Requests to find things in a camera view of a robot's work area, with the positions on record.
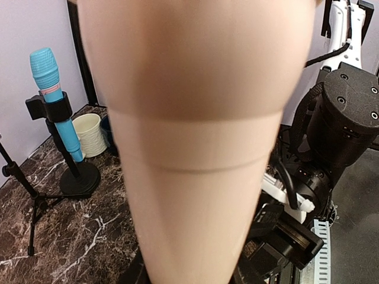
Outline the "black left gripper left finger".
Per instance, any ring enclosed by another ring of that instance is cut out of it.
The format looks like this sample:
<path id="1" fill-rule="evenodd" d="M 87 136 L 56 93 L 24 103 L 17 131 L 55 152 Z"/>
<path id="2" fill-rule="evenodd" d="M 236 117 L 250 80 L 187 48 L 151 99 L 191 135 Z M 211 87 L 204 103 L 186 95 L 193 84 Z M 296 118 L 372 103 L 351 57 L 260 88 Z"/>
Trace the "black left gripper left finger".
<path id="1" fill-rule="evenodd" d="M 137 251 L 135 258 L 127 270 L 118 278 L 119 284 L 151 284 L 141 251 Z"/>

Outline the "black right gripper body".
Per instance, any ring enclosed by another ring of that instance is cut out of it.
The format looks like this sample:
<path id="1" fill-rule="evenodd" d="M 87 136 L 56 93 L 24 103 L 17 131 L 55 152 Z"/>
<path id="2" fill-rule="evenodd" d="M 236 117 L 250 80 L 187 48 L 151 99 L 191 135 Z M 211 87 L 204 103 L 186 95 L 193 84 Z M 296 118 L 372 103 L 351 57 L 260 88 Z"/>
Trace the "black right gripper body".
<path id="1" fill-rule="evenodd" d="M 279 204 L 260 204 L 242 250 L 242 260 L 265 283 L 299 283 L 300 271 L 317 255 L 324 242 Z"/>

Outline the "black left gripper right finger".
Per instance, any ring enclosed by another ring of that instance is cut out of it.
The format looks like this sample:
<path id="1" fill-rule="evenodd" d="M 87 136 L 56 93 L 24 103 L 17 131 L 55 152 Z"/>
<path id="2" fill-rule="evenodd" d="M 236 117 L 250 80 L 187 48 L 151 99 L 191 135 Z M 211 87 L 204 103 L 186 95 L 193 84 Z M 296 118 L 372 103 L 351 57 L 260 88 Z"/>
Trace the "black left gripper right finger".
<path id="1" fill-rule="evenodd" d="M 259 284 L 260 282 L 261 282 L 261 276 L 249 264 L 249 262 L 244 262 L 243 260 L 239 260 L 232 274 L 232 283 Z"/>

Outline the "pink microphone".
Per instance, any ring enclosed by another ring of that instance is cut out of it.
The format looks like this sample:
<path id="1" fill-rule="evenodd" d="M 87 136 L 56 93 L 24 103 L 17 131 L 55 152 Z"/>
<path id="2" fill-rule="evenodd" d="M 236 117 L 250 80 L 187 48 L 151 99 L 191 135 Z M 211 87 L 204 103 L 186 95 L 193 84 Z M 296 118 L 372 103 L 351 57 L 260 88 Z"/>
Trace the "pink microphone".
<path id="1" fill-rule="evenodd" d="M 227 283 L 317 1 L 79 1 L 152 283 Z"/>

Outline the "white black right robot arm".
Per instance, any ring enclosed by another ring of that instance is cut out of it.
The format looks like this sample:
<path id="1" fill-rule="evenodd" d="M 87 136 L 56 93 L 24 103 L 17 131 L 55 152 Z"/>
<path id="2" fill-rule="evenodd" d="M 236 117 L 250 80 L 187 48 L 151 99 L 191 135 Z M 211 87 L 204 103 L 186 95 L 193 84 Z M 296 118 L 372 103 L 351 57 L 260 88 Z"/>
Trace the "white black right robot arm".
<path id="1" fill-rule="evenodd" d="M 232 283 L 329 283 L 332 192 L 378 137 L 378 77 L 361 63 L 373 4 L 326 1 L 326 54 L 292 125 L 281 126 Z"/>

